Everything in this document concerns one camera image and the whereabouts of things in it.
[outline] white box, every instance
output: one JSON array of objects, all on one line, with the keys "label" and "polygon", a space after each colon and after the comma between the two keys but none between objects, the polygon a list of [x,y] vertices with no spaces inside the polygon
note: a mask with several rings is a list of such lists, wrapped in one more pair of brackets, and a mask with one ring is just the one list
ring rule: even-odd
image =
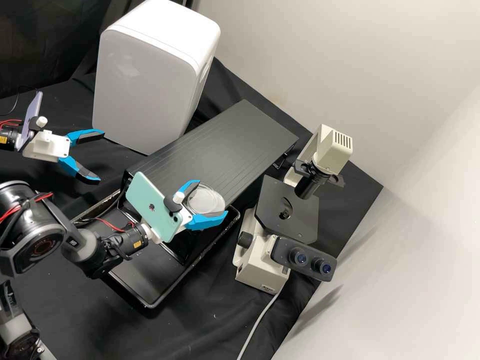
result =
[{"label": "white box", "polygon": [[93,127],[151,154],[180,137],[199,103],[220,28],[170,0],[147,0],[100,37]]}]

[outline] circular opening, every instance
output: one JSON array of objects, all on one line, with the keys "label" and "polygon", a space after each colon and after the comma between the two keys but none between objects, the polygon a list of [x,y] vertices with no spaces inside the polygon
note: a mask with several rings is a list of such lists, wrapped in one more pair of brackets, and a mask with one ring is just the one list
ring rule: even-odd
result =
[{"label": "circular opening", "polygon": [[290,213],[288,212],[288,210],[283,210],[280,214],[278,214],[278,217],[282,220],[286,220],[290,217]]},{"label": "circular opening", "polygon": [[51,250],[54,245],[55,243],[49,238],[43,239],[34,245],[33,254],[37,256],[43,255]]}]

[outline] white wall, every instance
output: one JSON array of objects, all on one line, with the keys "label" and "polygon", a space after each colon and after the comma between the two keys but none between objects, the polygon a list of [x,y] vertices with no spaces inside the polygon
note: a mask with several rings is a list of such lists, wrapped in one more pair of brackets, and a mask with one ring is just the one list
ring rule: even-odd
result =
[{"label": "white wall", "polygon": [[478,84],[478,1],[197,0],[217,57],[311,131],[355,141],[385,185]]},{"label": "white wall", "polygon": [[274,360],[478,359],[477,1],[201,0],[219,59],[386,185]]},{"label": "white wall", "polygon": [[480,87],[380,193],[274,360],[479,358],[479,134]]}]

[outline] gray cable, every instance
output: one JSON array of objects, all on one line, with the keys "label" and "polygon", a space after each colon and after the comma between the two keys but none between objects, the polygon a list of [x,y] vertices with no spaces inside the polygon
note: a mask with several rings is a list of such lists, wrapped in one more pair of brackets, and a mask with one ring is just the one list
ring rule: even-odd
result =
[{"label": "gray cable", "polygon": [[253,324],[253,327],[251,328],[250,333],[248,334],[248,337],[246,338],[245,343],[243,344],[243,347],[241,348],[240,353],[238,354],[238,357],[236,358],[236,360],[240,360],[242,358],[242,356],[244,355],[244,352],[247,349],[247,346],[249,345],[249,342],[252,339],[252,336],[254,335],[255,330],[259,326],[260,321],[262,320],[262,318],[264,317],[264,315],[268,311],[268,309],[270,309],[270,307],[273,305],[275,300],[277,300],[277,298],[279,297],[280,292],[282,292],[282,289],[284,288],[284,286],[285,286],[285,284],[283,284],[281,286],[280,290],[278,290],[278,292],[275,294],[275,296],[271,298],[270,302],[265,306],[263,311],[260,313],[260,315],[256,319],[256,321]]}]

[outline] electrical cable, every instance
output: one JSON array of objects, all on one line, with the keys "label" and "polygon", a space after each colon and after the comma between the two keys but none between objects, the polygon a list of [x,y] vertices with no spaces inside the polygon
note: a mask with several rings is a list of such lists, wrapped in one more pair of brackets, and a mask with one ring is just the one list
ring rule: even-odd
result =
[{"label": "electrical cable", "polygon": [[119,227],[116,227],[115,225],[113,225],[111,222],[107,221],[107,220],[104,220],[102,218],[99,218],[99,217],[96,217],[95,220],[98,220],[102,223],[104,223],[105,225],[107,225],[110,229],[112,230],[115,230],[116,232],[119,232],[119,233],[124,233],[125,230],[119,228]]},{"label": "electrical cable", "polygon": [[[32,197],[32,199],[34,199],[34,201],[36,203],[38,203],[40,200],[43,200],[43,199],[46,199],[46,198],[49,198],[49,197],[53,196],[53,194],[54,194],[53,192],[40,193],[40,194],[37,194],[34,197]],[[15,206],[12,206],[11,208],[9,208],[2,216],[0,216],[0,224],[6,218],[8,218],[10,215],[12,215],[13,213],[16,213],[18,210],[20,210],[20,208],[21,208],[20,204],[17,204]]]},{"label": "electrical cable", "polygon": [[285,286],[285,284],[283,284],[281,286],[280,290],[278,290],[278,292],[272,297],[270,302],[265,306],[263,311],[260,313],[260,315],[256,319],[256,321],[253,324],[253,327],[251,328],[250,333],[248,334],[248,337],[246,338],[245,343],[243,344],[243,346],[240,350],[240,353],[238,354],[238,357],[236,358],[236,360],[241,360],[242,356],[244,355],[245,350],[247,349],[247,346],[249,345],[250,340],[252,339],[252,336],[254,335],[255,330],[257,329],[257,327],[260,324],[260,321],[262,320],[262,318],[264,317],[264,315],[266,314],[268,309],[270,309],[270,307],[273,305],[275,300],[277,300],[277,298],[279,297],[280,293],[282,292],[282,289],[284,288],[284,286]]},{"label": "electrical cable", "polygon": [[111,209],[113,209],[113,207],[115,205],[117,205],[120,201],[120,199],[122,198],[122,196],[125,194],[125,192],[127,191],[127,187],[125,186],[123,188],[122,191],[120,191],[120,193],[118,194],[118,197],[105,209],[103,210],[101,213],[99,213],[96,217],[87,217],[87,218],[84,218],[84,219],[79,219],[77,221],[75,221],[73,223],[73,225],[78,225],[78,226],[82,226],[82,225],[87,225],[89,223],[91,223],[92,221],[94,221],[96,218],[101,218],[103,217],[106,213],[108,213]]},{"label": "electrical cable", "polygon": [[8,119],[8,120],[0,120],[0,130],[3,128],[4,125],[9,127],[19,126],[19,123],[15,122],[22,122],[23,120],[20,119]]},{"label": "electrical cable", "polygon": [[10,222],[7,224],[5,230],[3,230],[3,233],[0,236],[0,246],[3,244],[3,242],[7,238],[7,235],[10,233],[10,230],[12,230],[14,225],[20,219],[20,216],[22,216],[25,210],[30,208],[31,201],[38,203],[43,199],[51,197],[53,194],[54,194],[53,192],[37,194],[31,198],[24,200],[21,204],[17,204],[11,207],[9,210],[7,210],[6,213],[3,214],[2,217],[0,217],[0,223],[3,222],[6,218],[8,218],[10,215],[12,214],[15,214],[15,215],[11,218]]},{"label": "electrical cable", "polygon": [[21,89],[21,88],[31,89],[31,90],[37,90],[36,87],[32,87],[32,86],[28,86],[28,85],[20,85],[19,87],[17,87],[17,88],[16,88],[15,102],[13,103],[13,106],[11,107],[11,109],[10,109],[8,112],[3,113],[3,114],[0,114],[0,117],[10,115],[11,113],[14,112],[14,110],[15,110],[15,108],[17,107],[17,104],[18,104],[18,102],[19,102],[20,89]]}]

